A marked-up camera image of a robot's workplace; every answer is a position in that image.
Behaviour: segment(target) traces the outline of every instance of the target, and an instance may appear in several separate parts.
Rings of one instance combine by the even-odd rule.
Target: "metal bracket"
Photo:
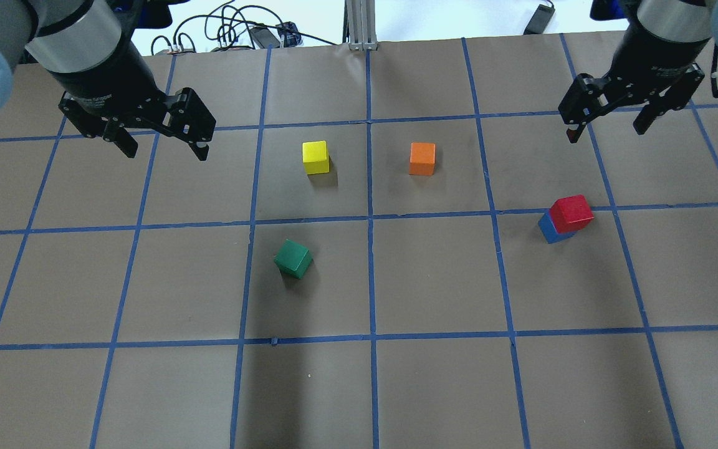
[[[376,40],[376,1],[345,0],[348,13],[348,48],[356,51],[377,49]]]

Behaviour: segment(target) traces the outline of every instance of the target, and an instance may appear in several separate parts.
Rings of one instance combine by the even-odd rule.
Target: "yellow cube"
[[[325,140],[304,142],[303,157],[304,170],[308,175],[328,173],[328,148],[325,146]]]

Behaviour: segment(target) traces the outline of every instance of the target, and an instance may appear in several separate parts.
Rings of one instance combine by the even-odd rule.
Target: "grid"
[[[48,179],[49,172],[52,168],[52,162],[54,161],[55,154],[57,153],[57,146],[63,139],[78,139],[82,138],[80,135],[64,135],[63,129],[65,128],[65,119],[60,123],[60,128],[55,136],[42,136],[42,137],[16,137],[16,138],[0,138],[0,142],[29,142],[30,140],[53,140],[54,146],[48,159],[45,171],[43,173],[42,182],[40,188],[38,188],[37,196],[35,197],[34,206],[32,207],[31,215],[29,215],[29,221],[23,229],[0,229],[0,235],[19,235],[22,236],[20,247],[17,250],[17,256],[14,265],[12,265],[11,275],[9,276],[8,284],[5,290],[4,297],[0,306],[0,324],[4,315],[6,306],[8,304],[9,293],[11,293],[12,284],[16,278],[16,274],[19,268],[22,255],[25,251],[28,239],[30,236],[35,234],[47,234],[47,233],[91,233],[91,232],[117,232],[117,231],[131,231],[134,233],[132,240],[131,252],[129,253],[125,278],[123,279],[122,293],[120,294],[120,302],[118,304],[117,315],[115,320],[114,328],[112,329],[112,338],[110,341],[100,342],[87,342],[87,343],[60,343],[60,344],[0,344],[0,350],[29,350],[29,349],[107,349],[107,360],[105,364],[105,371],[103,372],[102,386],[100,386],[100,394],[97,401],[97,409],[95,414],[95,420],[92,427],[92,434],[90,438],[90,447],[94,448],[97,445],[97,434],[100,425],[100,419],[102,418],[102,410],[105,405],[105,399],[107,397],[108,390],[108,379],[112,369],[112,361],[116,349],[122,349],[122,347],[196,347],[196,346],[233,346],[237,349],[236,356],[236,370],[234,371],[234,397],[232,402],[232,413],[231,413],[231,434],[230,434],[230,447],[236,446],[237,437],[237,423],[239,423],[239,402],[240,402],[240,387],[242,382],[242,361],[243,352],[247,345],[267,345],[271,343],[270,338],[247,338],[246,327],[247,327],[247,313],[249,306],[249,291],[250,291],[250,280],[251,280],[251,268],[252,258],[254,252],[254,234],[256,233],[257,227],[263,225],[279,225],[279,224],[293,224],[293,223],[316,223],[316,222],[342,222],[342,221],[359,221],[367,222],[367,248],[368,248],[368,318],[370,319],[370,333],[367,334],[352,334],[352,335],[338,335],[338,336],[310,336],[310,337],[292,337],[292,338],[278,338],[277,344],[316,344],[316,343],[327,343],[327,342],[350,342],[350,341],[370,341],[370,370],[371,370],[371,420],[373,421],[373,447],[378,448],[383,446],[381,441],[380,430],[379,430],[379,393],[378,393],[378,367],[377,367],[377,342],[383,340],[408,340],[408,339],[509,339],[510,340],[510,358],[513,367],[513,378],[515,384],[515,396],[517,406],[519,409],[519,421],[522,431],[522,441],[524,447],[530,448],[530,434],[527,420],[526,401],[524,399],[524,386],[522,385],[521,373],[520,373],[520,362],[517,339],[519,337],[528,336],[590,336],[590,335],[618,335],[618,334],[637,334],[646,336],[649,353],[653,361],[655,370],[655,376],[658,379],[658,384],[661,390],[661,398],[666,409],[666,414],[669,418],[669,426],[673,435],[675,447],[683,447],[681,441],[681,432],[678,429],[678,425],[675,420],[673,406],[669,392],[667,390],[666,381],[664,381],[664,374],[661,367],[661,361],[658,357],[658,351],[656,350],[656,343],[653,339],[655,334],[659,333],[671,333],[671,332],[718,332],[718,324],[701,324],[701,325],[677,325],[677,326],[653,326],[650,324],[649,318],[646,312],[646,306],[642,301],[641,290],[639,287],[638,278],[636,278],[636,270],[634,268],[633,260],[631,258],[629,245],[626,239],[626,233],[621,224],[621,218],[619,216],[620,211],[638,211],[638,210],[668,210],[669,208],[676,208],[677,210],[683,210],[684,208],[718,208],[718,201],[704,202],[704,203],[689,203],[689,204],[678,204],[678,205],[660,205],[660,204],[647,204],[647,205],[618,205],[613,195],[613,190],[610,185],[609,178],[606,173],[606,166],[603,163],[603,157],[601,150],[598,147],[596,141],[595,130],[593,126],[589,126],[590,140],[595,151],[596,162],[602,176],[603,184],[606,190],[607,199],[609,205],[601,205],[593,207],[593,210],[598,212],[610,212],[615,220],[616,232],[621,244],[621,250],[624,255],[630,281],[632,283],[633,292],[635,293],[636,302],[638,302],[638,310],[641,315],[641,326],[639,327],[601,327],[600,329],[532,329],[532,330],[518,330],[515,327],[514,318],[511,312],[511,303],[508,292],[507,284],[507,272],[505,266],[504,250],[502,249],[501,237],[499,234],[499,216],[504,215],[517,215],[517,214],[531,214],[531,213],[544,213],[546,208],[516,208],[516,210],[499,210],[495,207],[495,197],[492,191],[490,180],[490,170],[487,164],[487,150],[484,141],[484,130],[482,129],[482,119],[485,118],[496,118],[496,117],[530,117],[540,115],[556,115],[554,111],[526,111],[520,113],[481,113],[479,108],[479,98],[476,91],[476,81],[473,74],[473,66],[471,63],[470,52],[468,51],[467,41],[462,39],[462,50],[464,51],[464,62],[467,70],[467,82],[470,85],[473,114],[462,114],[462,115],[451,115],[451,116],[432,116],[432,117],[401,117],[401,118],[373,118],[373,108],[371,107],[371,55],[370,53],[365,54],[365,95],[366,95],[366,117],[364,120],[334,120],[334,122],[300,122],[300,123],[287,123],[287,124],[266,124],[265,114],[268,96],[268,84],[270,76],[270,63],[272,51],[267,51],[265,56],[265,66],[262,81],[262,100],[259,113],[259,124],[258,125],[237,125],[237,126],[223,126],[217,128],[219,131],[232,131],[232,130],[257,130],[257,145],[256,145],[256,159],[254,160],[254,173],[253,173],[253,185],[251,190],[251,213],[248,221],[229,221],[229,222],[194,222],[194,223],[168,223],[168,224],[143,224],[143,212],[145,212],[146,200],[148,196],[149,185],[151,182],[151,173],[154,165],[154,159],[156,156],[157,145],[160,141],[159,134],[153,132],[137,132],[133,133],[136,135],[153,135],[153,144],[151,146],[151,155],[148,159],[148,168],[145,175],[145,182],[143,182],[142,197],[140,200],[140,209],[137,215],[137,221],[134,225],[117,225],[117,226],[98,226],[98,227],[74,227],[74,228],[34,228],[34,220],[38,210],[38,206],[41,201],[41,197],[45,188],[46,180]],[[561,35],[561,43],[564,49],[565,56],[567,58],[567,64],[569,65],[570,72],[575,76],[575,66],[570,56],[570,51],[567,47],[567,41],[563,35]],[[171,83],[174,74],[174,68],[176,67],[176,56],[171,60],[170,73],[168,75],[168,82],[166,85],[166,92],[171,88]],[[718,109],[716,105],[696,105],[693,102],[689,105],[690,110],[693,113],[696,124],[699,126],[700,133],[706,142],[707,149],[710,151],[716,170],[718,171],[718,156],[712,140],[707,133],[706,126],[704,126],[703,120],[698,113],[698,110],[704,109]],[[635,108],[624,108],[616,113],[621,112],[632,112],[637,110]],[[404,214],[376,214],[373,211],[373,141],[371,136],[373,135],[373,125],[381,123],[398,123],[398,122],[438,122],[438,120],[464,120],[471,119],[475,120],[477,138],[479,142],[479,148],[481,149],[481,165],[482,172],[484,173],[484,179],[487,180],[485,183],[486,196],[488,202],[488,210],[467,210],[459,212],[436,212],[436,213],[404,213]],[[265,130],[271,130],[272,128],[295,128],[295,127],[311,127],[311,126],[340,126],[340,125],[365,125],[365,131],[367,136],[367,214],[356,215],[356,216],[319,216],[319,217],[308,217],[308,218],[296,218],[296,219],[257,219],[257,185],[259,184],[259,173],[261,164],[262,154],[262,137]],[[461,216],[488,216],[491,221],[491,231],[494,240],[495,257],[498,262],[499,278],[502,288],[502,299],[504,300],[505,319],[506,319],[506,330],[504,331],[490,331],[490,332],[411,332],[411,333],[378,333],[376,331],[376,284],[375,284],[375,268],[374,268],[374,225],[377,221],[394,221],[394,220],[406,220],[406,219],[417,219],[417,218],[438,218],[438,217],[461,217]],[[135,261],[136,251],[140,239],[140,233],[146,229],[163,229],[163,228],[216,228],[216,227],[247,227],[249,230],[249,242],[247,249],[247,256],[245,261],[245,279],[243,284],[242,292],[242,311],[240,316],[239,326],[239,338],[235,339],[195,339],[195,340],[174,340],[174,341],[129,341],[122,342],[118,341],[118,334],[120,330],[120,321],[122,321],[123,308],[127,299],[127,293],[129,288],[129,282],[132,277],[132,265]]]

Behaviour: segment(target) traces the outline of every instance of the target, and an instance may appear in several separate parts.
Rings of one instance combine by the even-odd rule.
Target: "red cube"
[[[568,196],[553,203],[550,218],[559,233],[572,233],[586,228],[595,216],[583,195]]]

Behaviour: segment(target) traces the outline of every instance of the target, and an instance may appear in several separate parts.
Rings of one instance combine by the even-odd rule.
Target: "green cube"
[[[276,266],[279,267],[282,273],[301,279],[312,262],[312,254],[304,245],[288,239],[282,245],[279,253],[276,254],[273,262],[276,262]]]

